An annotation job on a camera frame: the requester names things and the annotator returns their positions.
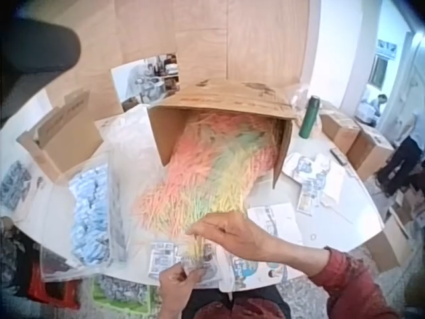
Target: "green bottle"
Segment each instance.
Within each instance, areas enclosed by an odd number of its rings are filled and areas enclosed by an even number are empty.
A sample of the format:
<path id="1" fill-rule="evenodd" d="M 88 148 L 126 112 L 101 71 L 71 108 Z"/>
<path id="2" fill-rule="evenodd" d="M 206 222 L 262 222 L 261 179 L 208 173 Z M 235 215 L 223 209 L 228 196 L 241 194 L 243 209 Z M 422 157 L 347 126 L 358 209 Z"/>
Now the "green bottle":
<path id="1" fill-rule="evenodd" d="M 314 122 L 317 118 L 317 113 L 319 113 L 320 108 L 320 98 L 317 96 L 311 96 L 308 100 L 307 110 L 305 111 L 305 116 L 303 119 L 303 124 L 299 129 L 299 136 L 302 138 L 309 138 L 311 130 L 313 129 Z"/>

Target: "red shirt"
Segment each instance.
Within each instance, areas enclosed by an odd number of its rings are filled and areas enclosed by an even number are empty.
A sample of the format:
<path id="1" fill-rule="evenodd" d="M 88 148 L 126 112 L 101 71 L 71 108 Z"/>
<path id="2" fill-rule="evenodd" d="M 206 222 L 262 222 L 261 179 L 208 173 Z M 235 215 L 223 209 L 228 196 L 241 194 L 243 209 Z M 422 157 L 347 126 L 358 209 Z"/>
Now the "red shirt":
<path id="1" fill-rule="evenodd" d="M 326 267 L 310 280 L 329 294 L 327 313 L 330 319 L 400 318 L 386 305 L 380 288 L 373 282 L 363 262 L 330 249 Z M 230 311 L 219 302 L 200 309 L 195 319 L 209 318 L 285 318 L 271 301 L 263 299 L 235 300 Z"/>

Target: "wooden wall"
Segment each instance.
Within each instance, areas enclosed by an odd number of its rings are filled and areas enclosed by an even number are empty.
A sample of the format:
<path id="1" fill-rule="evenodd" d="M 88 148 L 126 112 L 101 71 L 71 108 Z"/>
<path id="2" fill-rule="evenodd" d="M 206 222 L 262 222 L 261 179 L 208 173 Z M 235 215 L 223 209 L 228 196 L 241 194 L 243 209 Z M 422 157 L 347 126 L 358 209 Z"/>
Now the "wooden wall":
<path id="1" fill-rule="evenodd" d="M 46 88 L 54 106 L 76 88 L 91 91 L 96 119 L 122 112 L 110 69 L 177 53 L 181 87 L 206 78 L 300 79 L 309 0 L 45 0 L 26 14 L 80 37 L 78 64 Z"/>

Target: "red sleeve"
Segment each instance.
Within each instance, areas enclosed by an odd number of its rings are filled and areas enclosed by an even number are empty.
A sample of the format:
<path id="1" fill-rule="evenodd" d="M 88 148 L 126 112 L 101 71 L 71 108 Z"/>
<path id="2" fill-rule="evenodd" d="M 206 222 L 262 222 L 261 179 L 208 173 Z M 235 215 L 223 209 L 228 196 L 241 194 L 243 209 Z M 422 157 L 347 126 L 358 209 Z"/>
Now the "red sleeve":
<path id="1" fill-rule="evenodd" d="M 327 313 L 339 318 L 400 318 L 386 305 L 384 296 L 361 260 L 326 248 L 331 257 L 326 267 L 310 280 L 329 294 Z"/>

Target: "tiled floor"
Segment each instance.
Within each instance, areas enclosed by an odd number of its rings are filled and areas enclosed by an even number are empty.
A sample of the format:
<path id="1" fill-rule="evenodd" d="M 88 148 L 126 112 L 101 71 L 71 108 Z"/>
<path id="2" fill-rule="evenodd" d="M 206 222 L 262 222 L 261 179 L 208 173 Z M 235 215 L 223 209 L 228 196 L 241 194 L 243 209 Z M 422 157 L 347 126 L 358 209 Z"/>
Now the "tiled floor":
<path id="1" fill-rule="evenodd" d="M 372 195 L 381 215 L 383 216 L 388 209 L 390 199 L 387 199 L 376 187 L 373 180 L 366 182 L 367 189 Z M 368 265 L 375 282 L 380 286 L 387 302 L 399 312 L 404 306 L 404 289 L 409 278 L 415 272 L 424 267 L 424 249 L 423 236 L 414 223 L 407 224 L 408 231 L 414 237 L 412 245 L 413 253 L 409 259 L 401 266 L 379 274 L 376 264 L 373 262 L 369 251 L 360 246 L 351 254 L 357 258 L 363 259 Z M 278 289 L 284 300 L 292 309 L 292 318 L 326 318 L 326 300 L 327 293 L 314 286 L 307 278 L 301 277 L 291 280 L 278 286 Z M 140 318 L 116 312 L 109 309 L 99 308 L 90 297 L 90 282 L 86 280 L 81 289 L 80 301 L 81 309 L 73 310 L 55 310 L 55 318 L 60 319 L 83 319 L 83 318 L 105 318 L 105 319 L 130 319 Z"/>

